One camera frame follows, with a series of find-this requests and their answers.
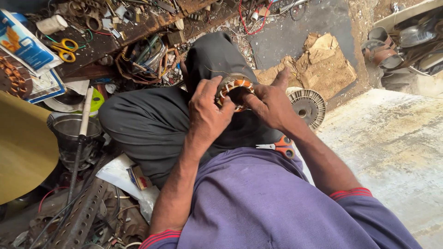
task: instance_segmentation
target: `brown paper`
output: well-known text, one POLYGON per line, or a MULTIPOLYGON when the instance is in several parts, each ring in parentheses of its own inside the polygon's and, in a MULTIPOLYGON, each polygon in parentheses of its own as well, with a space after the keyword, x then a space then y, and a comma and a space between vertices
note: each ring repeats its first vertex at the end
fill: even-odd
POLYGON ((51 112, 0 92, 0 204, 36 188, 58 161, 51 112))

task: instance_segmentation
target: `hand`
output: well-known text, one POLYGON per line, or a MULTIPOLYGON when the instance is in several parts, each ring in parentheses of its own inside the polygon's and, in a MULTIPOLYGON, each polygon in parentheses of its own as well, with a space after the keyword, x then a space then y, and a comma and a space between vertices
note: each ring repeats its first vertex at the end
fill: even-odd
POLYGON ((201 155, 226 129, 234 114, 235 104, 229 97, 224 99, 221 109, 214 103, 221 81, 222 76, 201 80, 189 101, 190 126, 187 139, 192 140, 201 155))
POLYGON ((254 94, 243 96, 243 101, 263 122, 273 129, 284 133, 285 127, 294 120, 303 121, 292 109, 291 101, 286 96, 289 67, 280 71, 270 86, 254 86, 254 94))

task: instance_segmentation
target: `scissors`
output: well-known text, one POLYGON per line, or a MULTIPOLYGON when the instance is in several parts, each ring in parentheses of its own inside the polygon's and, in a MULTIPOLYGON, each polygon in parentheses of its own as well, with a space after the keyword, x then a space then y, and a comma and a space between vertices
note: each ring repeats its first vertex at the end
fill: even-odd
POLYGON ((61 42, 50 42, 43 39, 40 39, 40 41, 47 47, 50 47, 54 50, 58 51, 58 56, 62 59, 64 62, 75 62, 75 55, 73 52, 77 51, 78 44, 68 38, 63 38, 61 42), (71 42, 74 44, 74 47, 69 47, 66 45, 66 42, 71 42))
POLYGON ((280 152, 285 158, 293 159, 295 151, 292 148, 292 140, 283 135, 280 141, 273 144, 256 144, 258 149, 271 149, 280 152))

